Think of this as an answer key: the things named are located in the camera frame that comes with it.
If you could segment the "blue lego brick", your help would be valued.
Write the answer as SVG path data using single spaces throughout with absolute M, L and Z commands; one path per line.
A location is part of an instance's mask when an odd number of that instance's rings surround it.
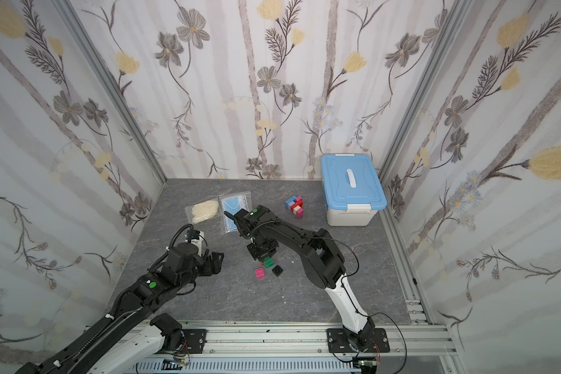
M 285 207 L 287 207 L 288 210 L 290 210 L 289 206 L 291 204 L 291 201 L 295 201 L 295 199 L 296 199 L 296 196 L 292 196 L 291 198 L 289 198 L 288 200 L 285 201 Z

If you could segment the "green lego brick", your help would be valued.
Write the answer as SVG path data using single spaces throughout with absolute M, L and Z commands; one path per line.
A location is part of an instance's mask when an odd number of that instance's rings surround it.
M 274 261 L 271 257 L 266 257 L 263 261 L 263 266 L 268 269 L 274 266 Z

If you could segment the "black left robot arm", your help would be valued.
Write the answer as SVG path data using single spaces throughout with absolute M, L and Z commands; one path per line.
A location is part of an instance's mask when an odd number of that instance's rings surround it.
M 107 313 L 41 364 L 28 362 L 18 373 L 89 373 L 133 328 L 164 304 L 184 295 L 187 285 L 196 287 L 198 277 L 221 272 L 224 254 L 203 249 L 205 240 L 192 224 L 173 235 L 165 253 L 145 274 L 121 291 Z

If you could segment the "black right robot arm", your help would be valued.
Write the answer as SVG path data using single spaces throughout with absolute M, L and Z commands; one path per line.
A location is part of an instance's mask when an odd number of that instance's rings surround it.
M 249 240 L 247 249 L 254 260 L 263 263 L 281 245 L 299 255 L 307 278 L 323 289 L 335 305 L 352 350 L 363 353 L 380 348 L 380 329 L 375 325 L 374 315 L 364 310 L 349 283 L 351 274 L 339 249 L 341 241 L 325 229 L 314 232 L 290 224 L 261 205 L 250 211 L 226 210 L 224 216 L 232 220 L 241 237 Z

